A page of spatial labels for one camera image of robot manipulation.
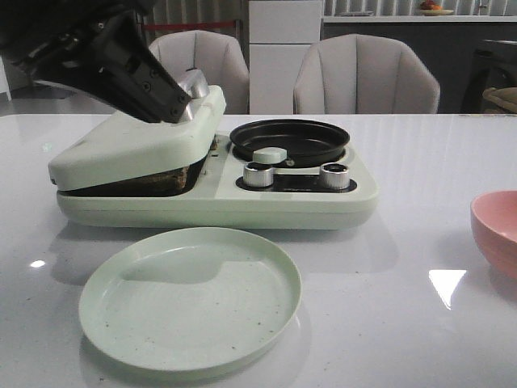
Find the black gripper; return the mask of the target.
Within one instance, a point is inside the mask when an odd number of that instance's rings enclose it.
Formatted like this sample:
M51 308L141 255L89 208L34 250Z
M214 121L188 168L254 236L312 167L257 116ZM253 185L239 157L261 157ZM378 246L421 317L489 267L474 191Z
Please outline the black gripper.
M35 80L75 87L148 123L179 122L191 98L132 17L152 1L3 1L1 54Z

